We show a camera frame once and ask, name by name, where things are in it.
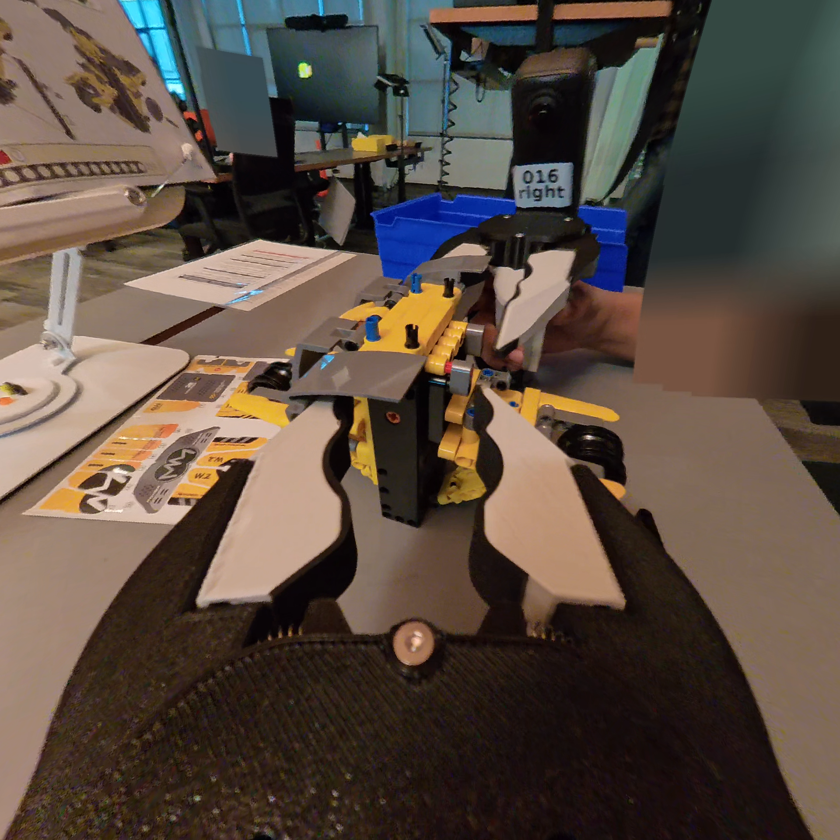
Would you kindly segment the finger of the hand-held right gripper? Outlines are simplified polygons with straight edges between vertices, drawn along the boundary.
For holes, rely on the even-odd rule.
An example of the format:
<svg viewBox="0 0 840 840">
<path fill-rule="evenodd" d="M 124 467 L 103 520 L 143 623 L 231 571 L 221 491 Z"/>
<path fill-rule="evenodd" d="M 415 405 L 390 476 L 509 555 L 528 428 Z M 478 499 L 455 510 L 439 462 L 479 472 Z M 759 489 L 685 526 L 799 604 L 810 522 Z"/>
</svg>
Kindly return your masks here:
<svg viewBox="0 0 840 840">
<path fill-rule="evenodd" d="M 568 300 L 574 259 L 573 250 L 544 250 L 527 260 L 528 275 L 519 285 L 517 302 L 528 303 L 528 330 L 512 342 L 523 350 L 525 371 L 539 368 L 546 327 Z"/>
<path fill-rule="evenodd" d="M 495 326 L 497 336 L 493 339 L 493 350 L 504 351 L 512 342 L 529 329 L 529 304 L 517 300 L 521 297 L 520 283 L 528 275 L 528 268 L 514 269 L 500 266 L 494 269 L 493 289 L 495 292 Z"/>
</svg>

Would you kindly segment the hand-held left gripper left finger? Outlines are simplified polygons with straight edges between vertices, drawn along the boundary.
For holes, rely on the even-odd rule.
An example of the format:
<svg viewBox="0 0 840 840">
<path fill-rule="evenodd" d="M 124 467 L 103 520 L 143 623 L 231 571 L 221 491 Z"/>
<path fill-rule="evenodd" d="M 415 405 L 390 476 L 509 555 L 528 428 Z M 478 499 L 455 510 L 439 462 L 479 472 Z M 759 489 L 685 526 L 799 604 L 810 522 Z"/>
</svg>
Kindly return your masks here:
<svg viewBox="0 0 840 840">
<path fill-rule="evenodd" d="M 350 502 L 353 399 L 317 400 L 258 452 L 196 606 L 268 603 L 297 582 L 338 597 L 358 562 Z"/>
</svg>

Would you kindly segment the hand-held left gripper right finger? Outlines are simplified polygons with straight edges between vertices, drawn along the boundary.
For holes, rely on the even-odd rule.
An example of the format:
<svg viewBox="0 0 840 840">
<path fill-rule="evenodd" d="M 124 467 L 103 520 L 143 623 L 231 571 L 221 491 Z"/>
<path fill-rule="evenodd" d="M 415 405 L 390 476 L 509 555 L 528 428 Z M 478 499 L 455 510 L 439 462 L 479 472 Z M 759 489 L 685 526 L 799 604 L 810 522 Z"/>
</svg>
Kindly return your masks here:
<svg viewBox="0 0 840 840">
<path fill-rule="evenodd" d="M 476 394 L 476 510 L 469 573 L 489 606 L 544 629 L 561 604 L 622 611 L 626 599 L 565 454 L 490 387 Z"/>
</svg>

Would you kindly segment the yellow toy brick vehicle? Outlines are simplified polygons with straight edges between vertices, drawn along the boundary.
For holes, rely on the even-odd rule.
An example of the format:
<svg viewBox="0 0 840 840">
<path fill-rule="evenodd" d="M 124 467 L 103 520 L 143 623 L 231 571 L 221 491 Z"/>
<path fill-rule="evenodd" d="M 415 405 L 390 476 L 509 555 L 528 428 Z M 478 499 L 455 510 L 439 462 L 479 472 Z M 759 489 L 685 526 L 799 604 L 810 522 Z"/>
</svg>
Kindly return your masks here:
<svg viewBox="0 0 840 840">
<path fill-rule="evenodd" d="M 617 415 L 487 368 L 480 358 L 486 326 L 456 316 L 465 288 L 493 282 L 495 268 L 488 248 L 465 244 L 402 282 L 374 281 L 353 309 L 299 342 L 289 386 L 254 379 L 242 410 L 268 422 L 284 408 L 284 427 L 318 398 L 351 396 L 352 467 L 377 485 L 384 518 L 418 527 L 433 504 L 486 493 L 476 472 L 474 402 L 480 387 L 490 387 L 621 499 L 623 444 L 593 424 Z M 444 375 L 449 360 L 453 369 Z"/>
</svg>

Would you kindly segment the person's right hand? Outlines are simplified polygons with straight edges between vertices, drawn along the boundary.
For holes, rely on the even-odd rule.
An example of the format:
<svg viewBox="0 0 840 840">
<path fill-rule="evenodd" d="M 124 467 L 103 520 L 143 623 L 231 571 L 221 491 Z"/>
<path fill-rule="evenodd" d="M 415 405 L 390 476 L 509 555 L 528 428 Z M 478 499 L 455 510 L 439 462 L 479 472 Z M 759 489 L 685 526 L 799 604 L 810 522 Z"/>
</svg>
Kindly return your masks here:
<svg viewBox="0 0 840 840">
<path fill-rule="evenodd" d="M 549 321 L 542 352 L 556 354 L 588 350 L 633 363 L 644 289 L 625 287 L 623 291 L 602 290 L 582 281 L 574 283 L 564 308 Z M 490 368 L 511 372 L 522 369 L 522 347 L 507 354 L 495 350 L 496 299 L 491 280 L 485 283 L 478 301 L 468 312 L 468 320 L 486 326 L 480 358 Z"/>
</svg>

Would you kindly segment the raised wooden desk top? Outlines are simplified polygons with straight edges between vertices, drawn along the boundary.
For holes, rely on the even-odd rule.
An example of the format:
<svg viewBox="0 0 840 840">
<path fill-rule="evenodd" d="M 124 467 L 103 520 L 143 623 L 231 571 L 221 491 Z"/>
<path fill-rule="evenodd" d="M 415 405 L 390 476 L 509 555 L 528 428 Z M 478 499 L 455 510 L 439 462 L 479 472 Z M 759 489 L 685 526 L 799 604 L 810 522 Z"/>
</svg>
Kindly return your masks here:
<svg viewBox="0 0 840 840">
<path fill-rule="evenodd" d="M 553 7 L 553 45 L 584 46 L 598 38 L 665 30 L 672 2 L 559 2 Z M 497 46 L 531 47 L 537 38 L 537 4 L 433 8 L 428 23 L 451 40 L 481 39 Z"/>
</svg>

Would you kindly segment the blue plastic bin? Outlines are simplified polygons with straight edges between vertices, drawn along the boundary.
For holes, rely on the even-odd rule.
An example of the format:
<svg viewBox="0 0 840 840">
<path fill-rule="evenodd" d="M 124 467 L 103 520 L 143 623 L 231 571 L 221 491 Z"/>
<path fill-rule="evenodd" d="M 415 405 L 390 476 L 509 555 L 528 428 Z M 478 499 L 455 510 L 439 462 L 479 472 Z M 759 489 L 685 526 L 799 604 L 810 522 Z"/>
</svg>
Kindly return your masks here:
<svg viewBox="0 0 840 840">
<path fill-rule="evenodd" d="M 382 274 L 404 279 L 433 259 L 444 242 L 514 210 L 515 203 L 504 197 L 459 194 L 449 201 L 433 193 L 374 212 Z M 592 285 L 621 291 L 627 271 L 626 213 L 618 207 L 584 205 L 580 217 L 591 226 L 601 247 Z"/>
</svg>

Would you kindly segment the yellow grey sticker sheet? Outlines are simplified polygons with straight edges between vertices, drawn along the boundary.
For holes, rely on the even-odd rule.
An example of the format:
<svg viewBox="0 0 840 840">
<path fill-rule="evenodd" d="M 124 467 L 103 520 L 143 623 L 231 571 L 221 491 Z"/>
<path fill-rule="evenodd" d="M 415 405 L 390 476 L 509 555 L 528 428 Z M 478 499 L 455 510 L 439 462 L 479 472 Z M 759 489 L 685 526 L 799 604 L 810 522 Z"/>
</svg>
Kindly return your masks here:
<svg viewBox="0 0 840 840">
<path fill-rule="evenodd" d="M 242 410 L 251 382 L 289 386 L 291 360 L 197 355 L 32 508 L 30 517 L 175 524 L 286 422 Z"/>
</svg>

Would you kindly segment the hanging white paper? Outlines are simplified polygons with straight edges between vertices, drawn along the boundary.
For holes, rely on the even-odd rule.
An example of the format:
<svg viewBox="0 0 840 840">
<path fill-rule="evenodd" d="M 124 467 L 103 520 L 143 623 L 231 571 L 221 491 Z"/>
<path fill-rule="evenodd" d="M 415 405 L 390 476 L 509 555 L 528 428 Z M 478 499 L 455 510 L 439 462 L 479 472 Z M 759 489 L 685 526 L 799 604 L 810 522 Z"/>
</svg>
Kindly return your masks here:
<svg viewBox="0 0 840 840">
<path fill-rule="evenodd" d="M 354 219 L 355 199 L 340 179 L 332 177 L 321 201 L 318 224 L 336 245 L 342 246 Z"/>
</svg>

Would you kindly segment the background office desk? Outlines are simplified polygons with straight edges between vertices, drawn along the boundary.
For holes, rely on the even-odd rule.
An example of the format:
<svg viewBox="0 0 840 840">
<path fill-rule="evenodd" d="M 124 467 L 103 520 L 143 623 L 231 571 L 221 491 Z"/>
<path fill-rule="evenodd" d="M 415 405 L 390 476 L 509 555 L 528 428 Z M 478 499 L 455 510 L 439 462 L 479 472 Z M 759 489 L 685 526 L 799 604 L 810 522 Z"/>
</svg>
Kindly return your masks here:
<svg viewBox="0 0 840 840">
<path fill-rule="evenodd" d="M 387 148 L 384 152 L 363 152 L 353 149 L 340 150 L 316 150 L 301 153 L 295 159 L 294 172 L 320 172 L 321 170 L 332 170 L 343 165 L 352 165 L 354 173 L 360 177 L 360 193 L 355 198 L 355 209 L 357 221 L 361 226 L 372 226 L 370 216 L 372 214 L 372 186 L 371 186 L 371 163 L 384 161 L 395 162 L 397 168 L 398 200 L 404 202 L 405 198 L 405 167 L 407 163 L 416 164 L 424 160 L 424 154 L 430 151 L 431 147 L 422 143 L 414 142 L 409 144 L 399 143 L 395 148 Z"/>
</svg>

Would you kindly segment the black computer monitor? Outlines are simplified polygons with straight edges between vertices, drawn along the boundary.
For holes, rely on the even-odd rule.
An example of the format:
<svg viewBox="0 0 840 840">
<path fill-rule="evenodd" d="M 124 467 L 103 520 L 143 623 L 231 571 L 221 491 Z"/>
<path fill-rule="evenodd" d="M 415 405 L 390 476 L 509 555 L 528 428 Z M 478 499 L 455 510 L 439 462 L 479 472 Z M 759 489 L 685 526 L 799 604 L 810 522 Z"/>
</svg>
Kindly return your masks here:
<svg viewBox="0 0 840 840">
<path fill-rule="evenodd" d="M 381 95 L 376 26 L 266 31 L 277 96 L 299 121 L 375 124 Z"/>
</svg>

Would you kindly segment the white document stand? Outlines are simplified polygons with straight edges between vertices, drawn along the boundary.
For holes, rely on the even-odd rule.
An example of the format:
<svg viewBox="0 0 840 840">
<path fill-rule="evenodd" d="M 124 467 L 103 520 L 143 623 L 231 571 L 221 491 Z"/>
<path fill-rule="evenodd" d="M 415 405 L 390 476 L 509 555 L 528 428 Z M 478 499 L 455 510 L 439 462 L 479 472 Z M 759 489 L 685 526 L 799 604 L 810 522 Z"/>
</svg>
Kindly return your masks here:
<svg viewBox="0 0 840 840">
<path fill-rule="evenodd" d="M 190 360 L 181 350 L 76 333 L 81 250 L 113 235 L 170 222 L 181 186 L 150 196 L 129 182 L 72 192 L 1 212 L 2 264 L 52 254 L 49 305 L 38 342 L 2 357 L 1 380 L 28 395 L 1 407 L 1 496 L 14 493 Z"/>
</svg>

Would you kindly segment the printed paper sheet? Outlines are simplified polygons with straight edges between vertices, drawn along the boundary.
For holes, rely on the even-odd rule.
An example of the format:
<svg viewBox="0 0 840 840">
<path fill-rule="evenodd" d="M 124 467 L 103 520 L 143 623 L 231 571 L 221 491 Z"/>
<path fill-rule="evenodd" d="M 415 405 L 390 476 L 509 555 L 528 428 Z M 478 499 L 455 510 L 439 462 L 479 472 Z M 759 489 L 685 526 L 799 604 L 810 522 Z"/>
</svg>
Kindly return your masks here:
<svg viewBox="0 0 840 840">
<path fill-rule="evenodd" d="M 352 257 L 339 250 L 256 240 L 132 280 L 127 287 L 248 312 Z"/>
</svg>

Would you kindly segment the black office chair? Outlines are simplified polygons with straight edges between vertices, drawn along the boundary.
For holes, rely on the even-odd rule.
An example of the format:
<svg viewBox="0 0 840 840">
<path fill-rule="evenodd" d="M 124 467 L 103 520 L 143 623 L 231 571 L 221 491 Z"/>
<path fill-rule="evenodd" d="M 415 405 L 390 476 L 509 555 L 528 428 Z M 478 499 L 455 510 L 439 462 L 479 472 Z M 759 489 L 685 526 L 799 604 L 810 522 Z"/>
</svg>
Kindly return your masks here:
<svg viewBox="0 0 840 840">
<path fill-rule="evenodd" d="M 186 261 L 255 239 L 313 245 L 312 202 L 295 172 L 290 99 L 270 98 L 277 156 L 233 155 L 231 181 L 186 189 L 187 219 L 177 224 Z"/>
</svg>

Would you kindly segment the building instruction booklet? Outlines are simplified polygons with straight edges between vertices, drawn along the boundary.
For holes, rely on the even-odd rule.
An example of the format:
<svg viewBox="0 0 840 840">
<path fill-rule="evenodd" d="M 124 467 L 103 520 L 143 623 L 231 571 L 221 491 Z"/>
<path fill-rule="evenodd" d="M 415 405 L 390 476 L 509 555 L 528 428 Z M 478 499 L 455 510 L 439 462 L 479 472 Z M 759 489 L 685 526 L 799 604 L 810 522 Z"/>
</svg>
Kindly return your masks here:
<svg viewBox="0 0 840 840">
<path fill-rule="evenodd" d="M 1 204 L 214 172 L 119 2 L 1 2 Z"/>
</svg>

